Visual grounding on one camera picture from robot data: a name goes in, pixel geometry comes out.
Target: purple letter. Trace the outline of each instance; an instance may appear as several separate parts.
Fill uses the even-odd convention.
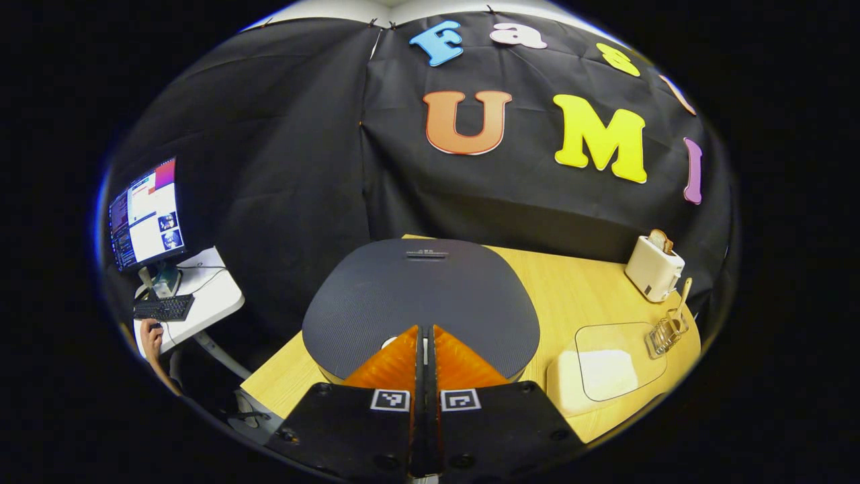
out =
[[[684,198],[698,205],[702,203],[702,148],[689,138],[684,138],[684,144],[690,153],[690,175],[684,188]]]

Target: foam letter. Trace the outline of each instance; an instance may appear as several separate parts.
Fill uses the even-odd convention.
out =
[[[645,183],[648,174],[642,166],[642,129],[645,120],[627,109],[619,109],[609,126],[594,112],[585,99],[568,94],[552,98],[564,113],[564,145],[556,152],[560,164],[585,168],[588,157],[582,152],[582,141],[588,143],[594,166],[602,171],[618,149],[618,160],[612,164],[612,173],[632,182]]]
[[[636,66],[630,63],[630,58],[627,57],[627,54],[619,51],[615,47],[607,46],[606,44],[597,43],[597,48],[603,53],[603,58],[606,59],[606,62],[609,63],[612,67],[615,67],[619,71],[624,71],[630,74],[631,76],[639,77],[639,70],[636,69]]]
[[[689,138],[684,138],[684,144],[690,154],[690,171],[687,186],[684,188],[684,199],[698,205],[702,203],[702,148]]]
[[[522,44],[532,49],[545,49],[546,42],[541,40],[540,32],[536,29],[519,25],[518,23],[497,23],[493,28],[504,30],[494,30],[490,33],[489,38],[502,44]]]
[[[429,28],[413,37],[409,44],[418,44],[424,52],[430,56],[430,66],[435,67],[443,62],[454,59],[463,53],[462,47],[451,47],[448,44],[459,44],[463,38],[457,32],[450,30],[457,28],[460,24],[453,20],[446,20],[436,27]]]
[[[690,114],[695,116],[696,110],[693,109],[693,107],[687,102],[686,99],[684,99],[684,95],[682,95],[681,91],[678,90],[677,87],[675,87],[675,84],[672,84],[672,81],[670,81],[666,76],[660,75],[660,79],[663,79],[663,82],[669,85],[669,89],[672,90],[672,94],[675,95],[675,99],[678,99],[678,102],[680,102],[681,105],[684,106],[684,109],[690,111]]]
[[[505,104],[513,98],[498,90],[482,90],[475,94],[475,99],[484,105],[483,129],[475,136],[463,136],[457,132],[457,105],[465,98],[465,94],[455,90],[424,96],[427,141],[442,152],[461,155],[479,155],[495,149],[505,133]]]

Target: keyboard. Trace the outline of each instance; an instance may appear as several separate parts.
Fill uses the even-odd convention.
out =
[[[194,303],[194,295],[177,295],[134,305],[134,319],[154,318],[159,321],[184,321]]]

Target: person's hand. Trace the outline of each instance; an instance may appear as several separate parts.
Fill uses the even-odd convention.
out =
[[[146,359],[150,362],[157,362],[161,351],[162,333],[164,333],[164,330],[162,328],[155,328],[150,331],[152,325],[157,322],[152,318],[140,321],[140,342],[144,346]]]

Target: letter m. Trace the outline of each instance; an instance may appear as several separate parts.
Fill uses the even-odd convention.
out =
[[[585,168],[588,157],[582,152],[582,141],[588,144],[594,166],[602,171],[618,149],[618,160],[612,164],[612,173],[636,183],[645,183],[648,174],[642,166],[642,129],[645,120],[627,109],[619,109],[604,126],[591,104],[585,99],[559,94],[552,102],[564,114],[564,145],[556,152],[560,164]]]

